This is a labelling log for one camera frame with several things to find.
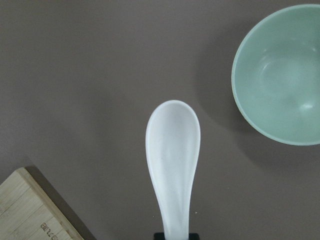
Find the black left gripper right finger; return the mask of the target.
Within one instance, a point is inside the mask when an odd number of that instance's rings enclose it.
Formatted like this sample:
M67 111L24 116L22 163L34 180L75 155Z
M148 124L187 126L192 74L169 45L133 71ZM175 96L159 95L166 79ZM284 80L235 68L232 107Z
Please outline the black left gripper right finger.
M200 240L200 236L197 233L190 233L188 235L189 240Z

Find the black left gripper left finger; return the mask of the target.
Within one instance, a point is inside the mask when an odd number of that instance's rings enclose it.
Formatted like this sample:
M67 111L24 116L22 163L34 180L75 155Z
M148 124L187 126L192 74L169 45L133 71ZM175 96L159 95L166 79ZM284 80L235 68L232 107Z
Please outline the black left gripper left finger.
M153 234L153 240L165 240L165 234L163 232L156 232Z

